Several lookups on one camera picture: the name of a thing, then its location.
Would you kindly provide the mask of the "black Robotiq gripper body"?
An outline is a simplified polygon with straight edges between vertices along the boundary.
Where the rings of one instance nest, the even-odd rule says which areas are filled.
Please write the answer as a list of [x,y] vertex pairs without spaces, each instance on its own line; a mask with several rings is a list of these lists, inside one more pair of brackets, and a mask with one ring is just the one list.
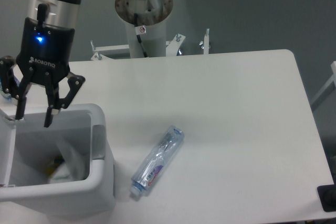
[[46,73],[52,84],[58,84],[69,71],[69,57],[75,30],[58,26],[38,26],[29,17],[25,19],[22,44],[16,63],[27,78],[32,68],[31,83],[45,85]]

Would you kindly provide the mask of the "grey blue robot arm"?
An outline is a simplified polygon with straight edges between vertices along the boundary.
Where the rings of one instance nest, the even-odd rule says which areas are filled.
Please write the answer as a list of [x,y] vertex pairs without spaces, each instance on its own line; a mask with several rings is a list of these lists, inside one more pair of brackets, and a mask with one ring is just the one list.
[[[20,52],[1,58],[1,84],[24,117],[32,85],[45,88],[48,108],[44,126],[69,107],[85,79],[70,71],[69,57],[81,0],[29,0]],[[115,0],[115,10],[127,28],[132,58],[166,55],[165,22],[173,0]]]

